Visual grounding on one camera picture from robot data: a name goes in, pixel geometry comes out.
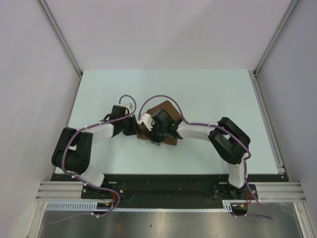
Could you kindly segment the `brown cloth napkin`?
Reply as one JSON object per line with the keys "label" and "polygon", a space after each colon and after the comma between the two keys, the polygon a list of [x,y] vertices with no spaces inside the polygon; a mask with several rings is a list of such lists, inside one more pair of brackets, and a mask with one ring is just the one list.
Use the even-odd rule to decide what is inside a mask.
{"label": "brown cloth napkin", "polygon": [[[154,112],[156,112],[159,109],[164,109],[165,111],[167,111],[173,119],[182,118],[181,114],[178,112],[178,110],[168,100],[165,100],[164,102],[162,102],[162,103],[160,103],[160,104],[158,104],[150,109],[147,109],[145,113],[150,114],[152,116],[154,114]],[[141,140],[149,140],[145,136],[145,132],[147,131],[147,128],[144,125],[140,125],[139,129],[141,130],[141,132],[137,134],[137,138],[141,139]]]}

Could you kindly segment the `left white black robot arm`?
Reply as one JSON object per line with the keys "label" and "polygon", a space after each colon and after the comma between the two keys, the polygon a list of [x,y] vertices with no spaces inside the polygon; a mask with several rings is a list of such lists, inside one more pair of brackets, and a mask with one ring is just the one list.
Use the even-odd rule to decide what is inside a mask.
{"label": "left white black robot arm", "polygon": [[92,192],[98,198],[106,197],[109,185],[104,183],[105,176],[90,164],[92,146],[120,133],[137,134],[139,128],[132,110],[131,103],[114,105],[111,113],[95,126],[83,131],[64,128],[52,155],[52,165],[93,185]]}

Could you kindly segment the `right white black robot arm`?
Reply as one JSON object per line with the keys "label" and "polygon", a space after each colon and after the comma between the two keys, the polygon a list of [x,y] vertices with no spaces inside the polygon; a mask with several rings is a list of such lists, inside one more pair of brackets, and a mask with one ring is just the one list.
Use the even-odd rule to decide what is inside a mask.
{"label": "right white black robot arm", "polygon": [[142,114],[138,124],[146,127],[144,135],[157,145],[167,137],[211,142],[228,165],[229,195],[234,199],[240,199],[246,194],[246,161],[251,157],[251,140],[231,119],[222,117],[217,124],[188,122],[185,119],[173,119],[167,111],[158,109],[152,115]]}

